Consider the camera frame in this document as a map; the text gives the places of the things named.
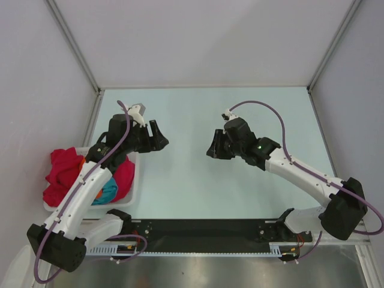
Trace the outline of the crimson red t shirt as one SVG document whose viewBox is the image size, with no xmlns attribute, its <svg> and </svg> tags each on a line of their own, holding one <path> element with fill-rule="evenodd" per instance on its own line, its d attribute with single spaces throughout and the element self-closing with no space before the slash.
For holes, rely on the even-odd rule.
<svg viewBox="0 0 384 288">
<path fill-rule="evenodd" d="M 67 150 L 56 149 L 51 153 L 52 168 L 46 176 L 49 185 L 43 191 L 43 201 L 49 207 L 57 207 L 64 199 L 80 173 L 79 163 L 83 157 L 74 147 Z M 116 203 L 129 194 L 134 181 L 135 168 L 135 164 L 129 158 L 126 158 L 118 167 L 113 174 L 118 185 L 118 193 L 110 203 Z"/>
</svg>

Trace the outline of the white perforated plastic basket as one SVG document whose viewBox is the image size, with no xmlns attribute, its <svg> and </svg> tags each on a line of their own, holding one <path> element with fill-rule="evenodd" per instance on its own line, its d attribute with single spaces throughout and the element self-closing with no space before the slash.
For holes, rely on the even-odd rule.
<svg viewBox="0 0 384 288">
<path fill-rule="evenodd" d="M 82 156 L 86 156 L 88 153 L 88 147 L 82 147 L 82 148 L 75 148 L 76 152 Z M 116 202 L 116 203 L 110 203 L 106 205 L 100 205 L 100 206 L 91 206 L 91 210 L 96 209 L 114 209 L 114 208 L 123 208 L 126 206 L 129 206 L 134 203 L 136 194 L 137 194 L 137 187 L 138 187 L 138 181 L 139 181 L 139 155 L 137 153 L 130 153 L 126 156 L 126 158 L 129 158 L 131 162 L 135 164 L 135 175 L 134 175 L 134 181 L 131 187 L 131 190 L 127 196 L 125 196 L 122 200 Z M 53 207 L 49 207 L 44 201 L 43 206 L 45 210 L 47 211 L 54 211 L 56 209 Z"/>
</svg>

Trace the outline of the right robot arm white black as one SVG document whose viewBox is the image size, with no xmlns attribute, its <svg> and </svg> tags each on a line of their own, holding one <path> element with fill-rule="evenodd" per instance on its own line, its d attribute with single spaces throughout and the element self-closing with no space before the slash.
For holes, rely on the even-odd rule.
<svg viewBox="0 0 384 288">
<path fill-rule="evenodd" d="M 289 181 L 319 203 L 315 208 L 291 208 L 283 213 L 277 235 L 284 241 L 307 231 L 326 231 L 345 241 L 367 213 L 358 180 L 344 181 L 312 171 L 304 163 L 287 157 L 277 142 L 256 137 L 242 118 L 230 119 L 222 129 L 217 129 L 206 154 L 221 160 L 241 157 L 247 164 Z"/>
</svg>

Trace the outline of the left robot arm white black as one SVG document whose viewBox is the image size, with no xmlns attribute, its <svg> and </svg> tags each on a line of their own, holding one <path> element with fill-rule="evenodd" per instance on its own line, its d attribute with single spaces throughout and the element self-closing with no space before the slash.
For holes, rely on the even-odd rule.
<svg viewBox="0 0 384 288">
<path fill-rule="evenodd" d="M 36 258 L 73 272 L 86 252 L 98 244 L 113 236 L 129 238 L 134 230 L 131 216 L 118 209 L 109 210 L 84 233 L 79 228 L 96 195 L 127 154 L 160 151 L 168 143 L 155 120 L 140 125 L 133 116 L 114 115 L 108 131 L 89 148 L 86 162 L 63 201 L 43 224 L 29 227 L 26 235 Z"/>
</svg>

